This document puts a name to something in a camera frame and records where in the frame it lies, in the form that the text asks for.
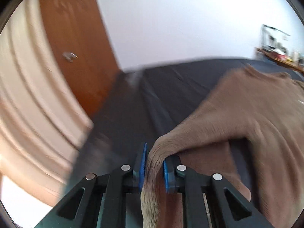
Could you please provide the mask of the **brown fleece garment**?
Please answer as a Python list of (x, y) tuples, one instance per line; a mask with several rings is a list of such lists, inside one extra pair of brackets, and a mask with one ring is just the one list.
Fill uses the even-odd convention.
[(202, 174), (219, 172), (246, 199), (229, 148), (247, 139), (261, 213), (274, 227), (292, 227), (303, 211), (303, 82), (251, 66), (226, 73), (200, 106), (159, 137), (147, 158), (141, 192), (144, 227), (181, 227), (181, 199), (165, 193), (162, 165), (178, 154)]

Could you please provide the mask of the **black table cover sheet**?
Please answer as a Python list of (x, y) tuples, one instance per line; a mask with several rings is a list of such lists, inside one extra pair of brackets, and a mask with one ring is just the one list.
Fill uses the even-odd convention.
[(94, 117), (94, 127), (66, 190), (89, 172), (99, 176), (111, 172), (144, 143), (152, 146), (188, 117), (226, 72), (247, 64), (265, 73), (284, 72), (271, 61), (211, 59), (118, 75), (110, 96)]

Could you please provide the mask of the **beige curtain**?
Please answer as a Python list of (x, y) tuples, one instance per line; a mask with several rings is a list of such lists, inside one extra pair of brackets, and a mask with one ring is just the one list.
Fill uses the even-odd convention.
[(1, 173), (54, 206), (92, 121), (49, 45), (39, 0), (24, 0), (1, 32)]

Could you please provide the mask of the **silver door knob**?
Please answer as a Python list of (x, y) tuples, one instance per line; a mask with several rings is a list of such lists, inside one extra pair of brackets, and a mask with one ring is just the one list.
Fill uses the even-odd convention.
[(77, 59), (78, 57), (72, 53), (72, 52), (67, 52), (65, 51), (62, 56), (65, 58), (66, 61), (69, 61), (69, 62), (73, 62), (74, 59)]

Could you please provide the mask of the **brown wooden door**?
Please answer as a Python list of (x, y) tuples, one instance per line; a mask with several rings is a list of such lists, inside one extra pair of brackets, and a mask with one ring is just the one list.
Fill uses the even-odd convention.
[[(120, 69), (96, 0), (39, 0), (55, 59), (90, 118), (101, 109)], [(78, 58), (66, 61), (62, 54)]]

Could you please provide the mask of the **wooden side desk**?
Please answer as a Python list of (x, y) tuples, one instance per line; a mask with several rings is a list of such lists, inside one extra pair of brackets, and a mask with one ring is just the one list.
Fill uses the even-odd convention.
[(273, 53), (272, 51), (266, 51), (261, 48), (256, 48), (256, 54), (262, 54), (264, 55), (267, 59), (275, 62), (278, 66), (285, 67), (292, 69), (296, 72), (299, 72), (303, 75), (303, 67), (299, 65), (295, 65), (291, 61), (287, 60), (287, 58), (279, 56), (276, 53)]

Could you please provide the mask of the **metal frame on desk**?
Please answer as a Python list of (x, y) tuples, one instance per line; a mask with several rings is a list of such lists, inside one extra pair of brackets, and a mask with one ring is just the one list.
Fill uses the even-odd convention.
[(286, 55), (290, 35), (280, 29), (263, 24), (261, 28), (261, 47), (266, 51), (279, 51)]

